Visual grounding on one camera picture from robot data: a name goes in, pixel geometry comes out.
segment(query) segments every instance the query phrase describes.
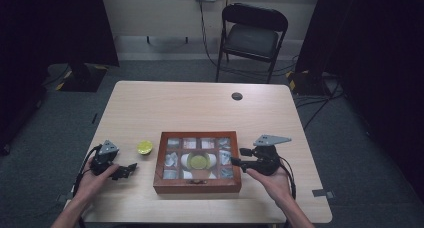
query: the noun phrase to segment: table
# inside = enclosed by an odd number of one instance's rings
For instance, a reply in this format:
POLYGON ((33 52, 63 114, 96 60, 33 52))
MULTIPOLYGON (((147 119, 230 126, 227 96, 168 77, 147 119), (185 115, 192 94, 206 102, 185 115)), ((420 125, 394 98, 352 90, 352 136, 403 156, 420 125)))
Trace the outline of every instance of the table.
POLYGON ((239 147, 246 148, 262 134, 292 138, 276 147, 293 168, 297 201, 312 222, 331 221, 326 197, 312 194, 322 184, 287 86, 146 81, 116 84, 89 148, 108 139, 120 149, 115 163, 138 163, 138 168, 128 179, 109 180, 84 220, 283 223, 283 212, 262 185, 244 173, 238 194, 158 195, 153 189, 161 132, 232 130, 239 147), (234 92, 243 99, 233 100, 234 92), (153 142, 150 155, 137 153, 141 140, 153 142))

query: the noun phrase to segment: chair leg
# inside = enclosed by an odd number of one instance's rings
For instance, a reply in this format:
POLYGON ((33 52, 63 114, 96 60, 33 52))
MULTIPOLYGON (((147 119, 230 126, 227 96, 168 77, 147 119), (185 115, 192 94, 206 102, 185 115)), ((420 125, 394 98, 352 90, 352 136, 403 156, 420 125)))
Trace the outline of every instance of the chair leg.
POLYGON ((222 51, 221 49, 219 49, 219 55, 218 55, 218 65, 216 66, 216 77, 215 77, 215 82, 218 82, 218 78, 219 78, 219 69, 221 67, 221 59, 222 59, 222 51))
POLYGON ((268 69, 268 79, 266 80, 266 83, 269 84, 269 82, 271 81, 271 77, 272 77, 272 72, 274 71, 274 66, 275 66, 275 62, 277 61, 277 59, 273 60, 271 62, 271 65, 269 66, 268 69))

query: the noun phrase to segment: gray carpet floor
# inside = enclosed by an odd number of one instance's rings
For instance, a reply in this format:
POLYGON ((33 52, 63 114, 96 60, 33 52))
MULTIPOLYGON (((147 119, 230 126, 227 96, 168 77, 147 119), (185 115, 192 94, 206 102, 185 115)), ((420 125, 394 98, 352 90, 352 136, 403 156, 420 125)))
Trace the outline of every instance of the gray carpet floor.
MULTIPOLYGON (((292 65, 279 61, 276 69, 292 65)), ((235 60, 230 67, 254 71, 259 64, 235 60)), ((49 68, 59 76, 66 65, 49 68)), ((287 84, 279 70, 271 83, 287 84)), ((223 72, 220 82, 263 83, 243 73, 223 72)), ((121 61, 111 68, 96 93, 60 92, 50 83, 43 104, 12 141, 11 154, 0 157, 0 227, 49 227, 63 208, 56 198, 67 193, 94 136, 116 82, 120 80, 214 82, 208 60, 121 61)), ((328 80, 330 88, 335 80, 328 80)), ((296 104, 319 97, 294 95, 296 104)), ((298 108, 305 125, 322 103, 298 108)), ((362 118, 344 98, 331 100, 305 130, 333 220, 317 227, 424 227, 424 206, 377 143, 366 134, 362 118)), ((114 227, 117 224, 87 224, 114 227)), ((179 227, 152 225, 151 227, 179 227)), ((190 225, 188 227, 220 227, 190 225)))

